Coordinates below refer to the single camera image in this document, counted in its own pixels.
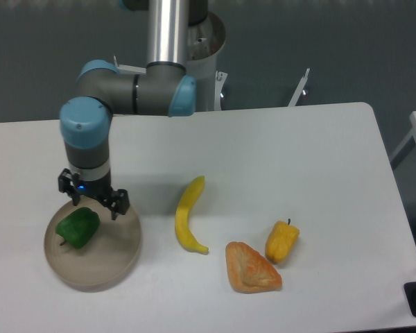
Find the yellow bell pepper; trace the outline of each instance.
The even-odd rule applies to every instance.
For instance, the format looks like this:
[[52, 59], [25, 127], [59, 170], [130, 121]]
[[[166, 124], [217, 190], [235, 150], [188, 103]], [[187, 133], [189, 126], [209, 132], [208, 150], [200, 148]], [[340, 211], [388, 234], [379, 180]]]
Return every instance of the yellow bell pepper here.
[[266, 241], [265, 255], [275, 264], [280, 263], [291, 251], [299, 237], [299, 229], [287, 222], [278, 221]]

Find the banana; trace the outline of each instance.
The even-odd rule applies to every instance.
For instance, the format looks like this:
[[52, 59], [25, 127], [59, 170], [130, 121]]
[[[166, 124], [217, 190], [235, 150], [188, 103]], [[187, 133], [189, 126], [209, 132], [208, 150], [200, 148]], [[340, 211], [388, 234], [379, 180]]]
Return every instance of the banana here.
[[189, 252], [208, 254], [208, 247], [199, 244], [188, 226], [188, 215], [205, 187], [205, 177], [199, 176], [189, 184], [175, 212], [175, 235], [180, 245]]

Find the bread slice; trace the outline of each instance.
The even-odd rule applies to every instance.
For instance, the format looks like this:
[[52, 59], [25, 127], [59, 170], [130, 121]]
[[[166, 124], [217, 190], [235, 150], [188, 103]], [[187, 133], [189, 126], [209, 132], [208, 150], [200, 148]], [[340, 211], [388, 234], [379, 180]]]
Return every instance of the bread slice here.
[[225, 249], [229, 283], [239, 293], [278, 290], [282, 277], [259, 252], [245, 243], [232, 241]]

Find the gray wall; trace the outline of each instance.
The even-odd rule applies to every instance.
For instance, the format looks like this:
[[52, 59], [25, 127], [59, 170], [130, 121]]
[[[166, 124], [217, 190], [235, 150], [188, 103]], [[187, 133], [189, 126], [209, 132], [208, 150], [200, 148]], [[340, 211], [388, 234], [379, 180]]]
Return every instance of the gray wall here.
[[[416, 110], [416, 1], [211, 0], [227, 44], [227, 109], [364, 101], [391, 153]], [[89, 60], [144, 66], [147, 14], [104, 0], [0, 0], [0, 122], [55, 119]], [[416, 152], [395, 173], [416, 219]]]

